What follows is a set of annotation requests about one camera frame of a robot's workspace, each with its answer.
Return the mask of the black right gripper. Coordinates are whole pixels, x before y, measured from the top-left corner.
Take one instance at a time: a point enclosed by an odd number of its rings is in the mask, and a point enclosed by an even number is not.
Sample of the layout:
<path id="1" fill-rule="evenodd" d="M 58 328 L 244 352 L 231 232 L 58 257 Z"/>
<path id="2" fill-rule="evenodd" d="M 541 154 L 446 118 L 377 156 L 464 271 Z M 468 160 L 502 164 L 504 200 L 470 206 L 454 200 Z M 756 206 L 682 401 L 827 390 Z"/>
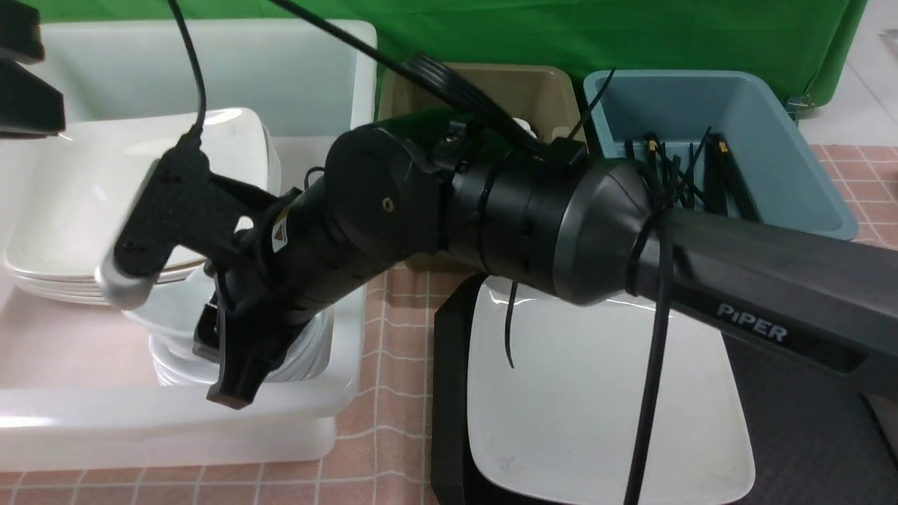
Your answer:
<path id="1" fill-rule="evenodd" d="M 324 175 L 243 239 L 250 267 L 216 275 L 193 354 L 219 365 L 206 399 L 241 410 L 315 314 L 394 264 L 394 196 Z"/>

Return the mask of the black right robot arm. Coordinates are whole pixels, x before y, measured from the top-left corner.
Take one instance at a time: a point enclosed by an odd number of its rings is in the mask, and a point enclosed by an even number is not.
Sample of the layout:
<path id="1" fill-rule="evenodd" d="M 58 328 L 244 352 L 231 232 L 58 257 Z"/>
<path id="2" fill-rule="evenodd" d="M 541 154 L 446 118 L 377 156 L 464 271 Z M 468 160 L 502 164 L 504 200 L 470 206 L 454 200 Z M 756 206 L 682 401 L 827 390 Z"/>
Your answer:
<path id="1" fill-rule="evenodd" d="M 558 138 L 545 156 L 444 118 L 340 135 L 323 173 L 256 218 L 216 269 L 219 376 L 240 410 L 324 308 L 413 255 L 591 306 L 644 297 L 896 400 L 896 252 L 676 208 L 647 166 Z"/>

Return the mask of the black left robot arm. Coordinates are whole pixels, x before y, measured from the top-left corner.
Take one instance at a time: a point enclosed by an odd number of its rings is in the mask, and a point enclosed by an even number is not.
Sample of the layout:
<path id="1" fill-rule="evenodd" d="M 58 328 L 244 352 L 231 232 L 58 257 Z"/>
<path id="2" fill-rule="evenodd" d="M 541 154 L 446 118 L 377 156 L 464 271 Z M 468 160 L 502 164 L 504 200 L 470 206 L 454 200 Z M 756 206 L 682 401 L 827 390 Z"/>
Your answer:
<path id="1" fill-rule="evenodd" d="M 38 140 L 65 130 L 62 93 L 26 68 L 45 57 L 39 11 L 19 1 L 2 1 L 2 140 Z"/>

